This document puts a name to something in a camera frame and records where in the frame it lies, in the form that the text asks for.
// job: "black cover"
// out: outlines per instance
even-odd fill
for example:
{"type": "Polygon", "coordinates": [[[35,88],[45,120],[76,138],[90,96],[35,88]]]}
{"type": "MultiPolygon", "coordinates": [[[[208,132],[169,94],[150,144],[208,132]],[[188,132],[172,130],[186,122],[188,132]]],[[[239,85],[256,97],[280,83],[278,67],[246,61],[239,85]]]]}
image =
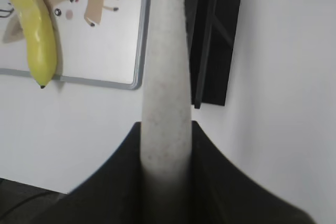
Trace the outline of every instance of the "black cover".
{"type": "MultiPolygon", "coordinates": [[[[31,224],[141,223],[140,123],[84,184],[31,224]]],[[[191,223],[313,224],[240,172],[193,122],[191,223]]]]}

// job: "cartoon drawing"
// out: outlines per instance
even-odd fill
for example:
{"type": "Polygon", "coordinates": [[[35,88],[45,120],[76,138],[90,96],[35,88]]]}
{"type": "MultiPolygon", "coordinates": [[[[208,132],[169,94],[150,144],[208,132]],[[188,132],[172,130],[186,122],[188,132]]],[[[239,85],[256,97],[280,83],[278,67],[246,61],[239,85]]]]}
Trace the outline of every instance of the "cartoon drawing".
{"type": "Polygon", "coordinates": [[[88,0],[88,5],[85,11],[84,19],[92,27],[100,24],[103,9],[116,12],[119,10],[117,7],[104,6],[104,0],[88,0]]]}
{"type": "MultiPolygon", "coordinates": [[[[44,0],[51,15],[54,14],[56,17],[64,17],[68,20],[73,18],[72,10],[66,10],[65,13],[58,8],[59,4],[62,2],[70,1],[71,3],[77,3],[79,0],[44,0]]],[[[84,14],[85,21],[91,26],[94,27],[100,24],[101,16],[103,9],[110,10],[113,12],[118,11],[117,7],[107,7],[104,6],[104,0],[88,0],[87,8],[84,14]]],[[[0,9],[0,18],[10,18],[13,14],[14,9],[9,6],[6,9],[0,9]]],[[[4,43],[16,42],[23,39],[23,31],[19,23],[17,15],[14,13],[14,16],[9,21],[5,35],[3,37],[4,43]]]]}
{"type": "Polygon", "coordinates": [[[8,3],[8,8],[0,9],[0,18],[9,18],[14,12],[11,3],[8,3]]]}

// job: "cartoon eye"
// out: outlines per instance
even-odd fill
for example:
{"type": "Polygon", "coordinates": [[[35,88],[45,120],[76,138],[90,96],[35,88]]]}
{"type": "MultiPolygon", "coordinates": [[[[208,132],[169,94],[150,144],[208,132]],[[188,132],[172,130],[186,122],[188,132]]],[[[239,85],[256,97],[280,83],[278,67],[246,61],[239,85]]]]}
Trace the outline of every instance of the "cartoon eye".
{"type": "Polygon", "coordinates": [[[61,15],[62,15],[62,11],[61,11],[59,8],[56,8],[56,9],[55,9],[55,15],[56,15],[57,17],[61,16],[61,15]]]}

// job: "yellow banana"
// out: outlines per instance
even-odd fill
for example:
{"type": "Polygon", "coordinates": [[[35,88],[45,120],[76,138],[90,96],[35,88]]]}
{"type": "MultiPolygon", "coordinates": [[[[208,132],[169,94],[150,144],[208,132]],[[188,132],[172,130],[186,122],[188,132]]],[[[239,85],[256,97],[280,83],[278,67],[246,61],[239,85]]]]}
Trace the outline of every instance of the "yellow banana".
{"type": "Polygon", "coordinates": [[[53,25],[43,0],[10,0],[27,40],[31,76],[43,89],[55,74],[57,52],[53,25]]]}

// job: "floor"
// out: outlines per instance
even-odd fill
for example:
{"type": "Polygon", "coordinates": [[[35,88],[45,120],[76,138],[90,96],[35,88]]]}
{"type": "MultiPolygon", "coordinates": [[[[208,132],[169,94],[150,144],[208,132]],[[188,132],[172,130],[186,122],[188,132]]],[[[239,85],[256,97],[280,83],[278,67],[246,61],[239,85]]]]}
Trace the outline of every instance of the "floor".
{"type": "MultiPolygon", "coordinates": [[[[0,179],[0,218],[4,212],[19,202],[47,190],[28,186],[8,180],[0,179]]],[[[52,194],[36,198],[9,214],[0,224],[26,224],[35,216],[52,206],[61,197],[61,194],[52,194]]]]}

